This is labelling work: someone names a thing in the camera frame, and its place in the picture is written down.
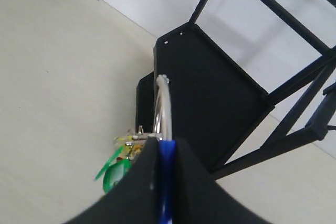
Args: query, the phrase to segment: white wall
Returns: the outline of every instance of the white wall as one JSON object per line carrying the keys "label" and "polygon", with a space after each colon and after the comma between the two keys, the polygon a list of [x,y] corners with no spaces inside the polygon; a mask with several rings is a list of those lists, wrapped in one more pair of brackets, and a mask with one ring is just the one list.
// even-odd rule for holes
{"label": "white wall", "polygon": [[[0,4],[0,223],[63,223],[102,194],[93,177],[134,123],[155,38],[102,1]],[[336,161],[308,145],[219,183],[273,223],[334,223],[335,180]]]}
{"label": "white wall", "polygon": [[[198,0],[104,0],[141,27],[160,36],[188,21]],[[336,44],[336,9],[325,0],[277,0],[329,47]],[[267,91],[282,84],[319,54],[259,0],[209,0],[198,23]],[[327,84],[336,79],[334,74]],[[278,105],[281,120],[304,89]],[[304,126],[322,100],[319,95],[296,129]],[[336,157],[336,134],[317,143]]]}

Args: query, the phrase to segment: metal ring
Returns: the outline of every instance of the metal ring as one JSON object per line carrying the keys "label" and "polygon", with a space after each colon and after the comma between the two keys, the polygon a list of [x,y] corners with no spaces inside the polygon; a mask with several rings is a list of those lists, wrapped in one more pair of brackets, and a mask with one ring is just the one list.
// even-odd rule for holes
{"label": "metal ring", "polygon": [[169,79],[165,75],[159,75],[156,79],[158,95],[156,98],[154,113],[154,133],[162,133],[162,139],[171,141],[172,133],[172,112],[169,93]]}

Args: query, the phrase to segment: green key tag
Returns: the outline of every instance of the green key tag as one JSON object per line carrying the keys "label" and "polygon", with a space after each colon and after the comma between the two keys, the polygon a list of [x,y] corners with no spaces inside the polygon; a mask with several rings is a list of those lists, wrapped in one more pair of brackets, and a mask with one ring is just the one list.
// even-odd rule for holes
{"label": "green key tag", "polygon": [[109,160],[106,161],[103,168],[99,171],[97,176],[95,177],[95,180],[101,177],[101,175],[104,174],[104,172],[109,168],[110,164],[119,156],[119,154],[122,152],[122,146],[120,146],[115,153],[109,158]]}
{"label": "green key tag", "polygon": [[106,170],[103,180],[103,190],[106,194],[122,179],[130,167],[131,162],[128,159],[123,159]]}

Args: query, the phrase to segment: black metal frame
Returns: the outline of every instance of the black metal frame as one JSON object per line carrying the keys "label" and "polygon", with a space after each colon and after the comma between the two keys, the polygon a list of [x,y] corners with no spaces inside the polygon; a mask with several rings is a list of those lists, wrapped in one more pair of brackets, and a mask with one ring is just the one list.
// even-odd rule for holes
{"label": "black metal frame", "polygon": [[[208,0],[200,0],[189,20],[189,24],[196,23],[197,18],[201,14],[207,1]],[[335,70],[336,46],[329,48],[322,40],[320,40],[275,0],[261,1],[298,35],[300,35],[308,44],[318,51],[321,56],[265,97],[268,102],[276,105],[293,93],[297,92],[299,89],[311,83],[305,93],[288,112],[285,118],[279,123],[277,128],[272,132],[263,146],[260,149],[215,170],[213,172],[215,179],[225,177],[229,174],[292,151],[316,140],[322,140],[326,136],[328,130],[334,129],[332,126],[328,126],[328,123],[336,111],[336,84],[324,91],[326,96],[307,125],[303,129],[287,135],[307,106],[325,84],[326,80]],[[326,1],[336,7],[336,0]]]}

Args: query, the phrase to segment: green plastic tag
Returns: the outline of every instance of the green plastic tag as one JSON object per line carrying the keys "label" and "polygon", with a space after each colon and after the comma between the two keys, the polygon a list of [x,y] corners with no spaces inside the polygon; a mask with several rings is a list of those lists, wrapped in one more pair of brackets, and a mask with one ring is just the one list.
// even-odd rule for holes
{"label": "green plastic tag", "polygon": [[111,190],[128,172],[131,167],[131,162],[127,159],[116,162],[111,165],[105,172],[103,180],[103,190],[107,193]]}
{"label": "green plastic tag", "polygon": [[95,180],[97,180],[98,178],[101,177],[101,175],[103,175],[105,173],[105,171],[109,168],[110,164],[113,162],[113,160],[115,160],[119,154],[122,151],[122,146],[119,147],[115,153],[109,158],[109,160],[106,161],[105,165],[103,166],[103,168],[99,171],[99,173],[97,174],[97,176],[95,177]]}

